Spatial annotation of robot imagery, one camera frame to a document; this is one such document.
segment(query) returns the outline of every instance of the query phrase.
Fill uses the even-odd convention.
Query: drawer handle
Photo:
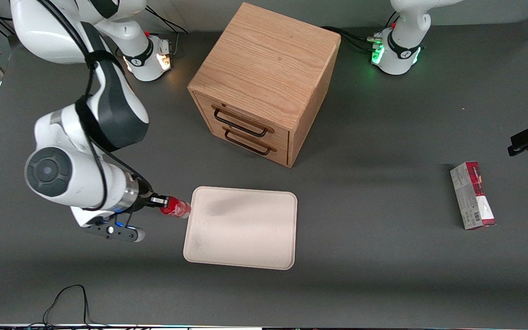
[[[237,125],[237,124],[234,124],[232,123],[231,121],[227,121],[226,119],[223,119],[222,117],[219,117],[218,114],[220,113],[221,111],[219,109],[215,109],[215,113],[213,114],[215,119],[217,119],[218,121],[221,121],[222,123],[225,123],[231,127],[234,127],[234,128],[237,128],[239,130],[241,130],[242,132],[246,132],[247,134],[251,134],[251,135],[254,135],[255,137],[257,138],[261,138],[262,136],[264,136],[264,134],[266,134],[266,132],[268,132],[268,129],[266,127],[264,127],[264,129],[262,130],[262,133],[256,133],[252,130],[249,130],[245,127],[242,127],[240,125]]]
[[[225,130],[225,138],[229,142],[237,144],[240,147],[244,147],[244,148],[246,148],[246,149],[248,149],[248,150],[250,150],[252,152],[255,152],[255,153],[259,154],[260,156],[266,156],[267,154],[270,153],[270,150],[272,150],[272,148],[267,147],[265,152],[261,152],[260,150],[252,148],[251,146],[248,146],[247,144],[243,144],[240,141],[233,140],[231,137],[229,137],[229,130]]]

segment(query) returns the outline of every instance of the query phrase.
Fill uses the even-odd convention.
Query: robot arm
[[[375,33],[376,44],[372,63],[389,75],[402,75],[417,62],[421,41],[431,27],[432,8],[450,6],[463,0],[390,0],[400,19],[394,27]]]
[[[146,8],[146,0],[76,0],[80,19],[115,42],[127,68],[140,81],[158,79],[171,67],[170,43],[149,36],[131,17]]]
[[[131,214],[150,206],[165,214],[188,215],[187,203],[154,193],[141,176],[103,160],[103,153],[112,156],[110,152],[140,142],[149,119],[95,27],[76,19],[78,9],[72,1],[59,6],[50,0],[12,0],[11,4],[17,34],[28,50],[55,62],[86,62],[100,84],[89,97],[92,72],[82,98],[38,119],[36,150],[25,166],[28,186],[47,200],[71,206],[77,223],[89,232],[130,242],[141,240],[143,231],[116,221],[118,213]],[[37,13],[42,19],[27,22],[22,19],[27,13]],[[40,46],[42,40],[35,35],[43,34],[46,42],[59,44],[65,55],[46,52],[55,47]]]

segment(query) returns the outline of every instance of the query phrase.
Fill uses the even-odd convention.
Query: gray table surface
[[[209,133],[186,85],[217,38],[182,36],[159,81],[128,77],[151,125],[115,154],[186,200],[198,186],[295,193],[293,268],[187,263],[186,221],[155,209],[132,220],[143,242],[104,240],[32,193],[33,124],[74,102],[87,72],[17,46],[0,90],[0,323],[36,322],[80,283],[93,318],[113,324],[528,328],[528,152],[506,151],[528,127],[528,21],[434,27],[402,77],[343,43],[293,169]],[[496,227],[463,230],[448,171],[468,160],[480,161]],[[74,290],[50,320],[81,313]]]

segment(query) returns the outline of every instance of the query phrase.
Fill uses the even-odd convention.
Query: wooden drawer cabinet
[[[211,133],[292,167],[339,44],[336,33],[244,3],[188,89]]]

